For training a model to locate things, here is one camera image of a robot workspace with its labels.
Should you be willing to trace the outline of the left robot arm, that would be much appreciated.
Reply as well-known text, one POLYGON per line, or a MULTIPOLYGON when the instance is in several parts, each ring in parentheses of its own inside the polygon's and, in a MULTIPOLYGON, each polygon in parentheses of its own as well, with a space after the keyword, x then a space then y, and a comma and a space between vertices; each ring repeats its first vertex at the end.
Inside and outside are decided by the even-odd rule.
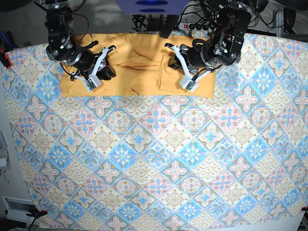
POLYGON ((191 46, 179 46, 180 55, 193 74, 213 72, 240 60, 244 34, 251 20, 248 9, 253 4, 250 0, 219 0, 217 3, 201 0, 200 6, 212 30, 211 39, 197 38, 191 46))

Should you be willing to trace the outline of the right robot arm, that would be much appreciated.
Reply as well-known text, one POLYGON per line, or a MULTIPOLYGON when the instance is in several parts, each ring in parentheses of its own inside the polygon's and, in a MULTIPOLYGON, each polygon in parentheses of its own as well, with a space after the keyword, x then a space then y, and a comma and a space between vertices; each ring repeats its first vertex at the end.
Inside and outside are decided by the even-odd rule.
POLYGON ((94 40, 86 46, 81 46, 82 39, 76 41, 70 27, 74 15, 85 3, 82 1, 79 7, 72 10, 66 0, 46 0, 46 8, 38 2, 34 2, 36 6, 46 12, 47 56, 52 61, 59 62, 60 66, 66 64, 77 69, 72 73, 65 70, 71 81, 75 79, 82 81, 111 80, 116 76, 116 73, 110 66, 107 56, 116 49, 116 46, 104 47, 99 53, 93 53, 91 48, 98 45, 98 41, 94 40))

